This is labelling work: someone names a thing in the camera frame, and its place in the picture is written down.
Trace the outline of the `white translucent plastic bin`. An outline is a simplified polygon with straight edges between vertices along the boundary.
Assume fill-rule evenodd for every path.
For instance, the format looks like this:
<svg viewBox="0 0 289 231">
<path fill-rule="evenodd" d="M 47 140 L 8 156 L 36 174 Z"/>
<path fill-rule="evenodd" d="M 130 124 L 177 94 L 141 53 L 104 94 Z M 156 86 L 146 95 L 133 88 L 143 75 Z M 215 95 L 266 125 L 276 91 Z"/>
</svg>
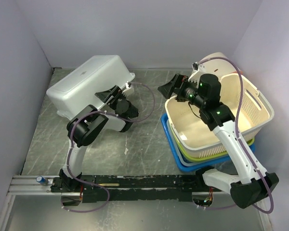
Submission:
<svg viewBox="0 0 289 231">
<path fill-rule="evenodd" d="M 97 109 L 104 106 L 95 93 L 115 85 L 123 89 L 134 78 L 118 55 L 95 55 L 48 88 L 46 94 L 57 114 L 71 120 L 89 104 Z"/>
</svg>

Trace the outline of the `cream perforated basket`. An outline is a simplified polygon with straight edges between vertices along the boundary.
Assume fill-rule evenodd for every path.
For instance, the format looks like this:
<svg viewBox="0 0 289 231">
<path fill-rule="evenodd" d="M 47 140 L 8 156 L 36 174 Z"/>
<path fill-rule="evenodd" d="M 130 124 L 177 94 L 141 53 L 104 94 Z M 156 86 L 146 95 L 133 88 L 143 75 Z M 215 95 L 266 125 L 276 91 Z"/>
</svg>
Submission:
<svg viewBox="0 0 289 231">
<path fill-rule="evenodd" d="M 274 111 L 262 93 L 244 76 L 231 73 L 222 76 L 221 102 L 239 116 L 238 127 L 245 141 L 251 141 L 261 128 L 274 117 Z M 198 109 L 187 102 L 171 97 L 165 103 L 171 129 L 183 144 L 197 148 L 220 143 L 208 126 L 199 118 Z"/>
</svg>

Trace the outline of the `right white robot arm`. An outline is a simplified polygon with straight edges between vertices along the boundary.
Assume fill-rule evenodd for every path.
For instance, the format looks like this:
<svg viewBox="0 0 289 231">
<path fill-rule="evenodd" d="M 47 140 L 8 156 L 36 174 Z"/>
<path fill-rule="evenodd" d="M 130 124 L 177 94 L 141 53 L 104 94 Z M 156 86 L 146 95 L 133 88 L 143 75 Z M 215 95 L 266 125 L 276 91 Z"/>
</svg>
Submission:
<svg viewBox="0 0 289 231">
<path fill-rule="evenodd" d="M 176 101 L 196 106 L 201 120 L 223 144 L 236 168 L 237 175 L 225 174 L 213 167 L 202 168 L 196 172 L 195 187 L 202 192 L 213 187 L 228 193 L 242 209 L 269 198 L 270 209 L 265 211 L 269 214 L 274 209 L 272 191 L 279 178 L 276 173 L 267 172 L 247 145 L 238 129 L 238 116 L 220 101 L 221 87 L 213 74 L 202 74 L 198 83 L 176 74 L 171 81 L 159 86 L 158 91 L 166 99 L 176 94 Z"/>
</svg>

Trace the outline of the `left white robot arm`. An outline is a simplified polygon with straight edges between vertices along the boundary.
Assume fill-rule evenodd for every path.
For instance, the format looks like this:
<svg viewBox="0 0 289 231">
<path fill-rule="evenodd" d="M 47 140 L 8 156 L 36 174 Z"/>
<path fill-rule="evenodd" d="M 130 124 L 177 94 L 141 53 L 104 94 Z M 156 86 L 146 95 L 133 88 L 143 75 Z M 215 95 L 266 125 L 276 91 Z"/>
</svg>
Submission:
<svg viewBox="0 0 289 231">
<path fill-rule="evenodd" d="M 126 97 L 133 92 L 133 85 L 127 82 L 125 89 L 115 85 L 108 90 L 95 93 L 95 96 L 101 102 L 114 110 L 119 119 L 103 114 L 87 115 L 98 110 L 95 106 L 89 104 L 69 121 L 66 129 L 72 153 L 69 161 L 66 161 L 59 172 L 62 188 L 69 192 L 75 192 L 79 189 L 82 161 L 86 148 L 93 143 L 102 130 L 111 129 L 126 132 L 132 126 L 133 122 L 131 120 L 138 117 L 139 110 Z"/>
</svg>

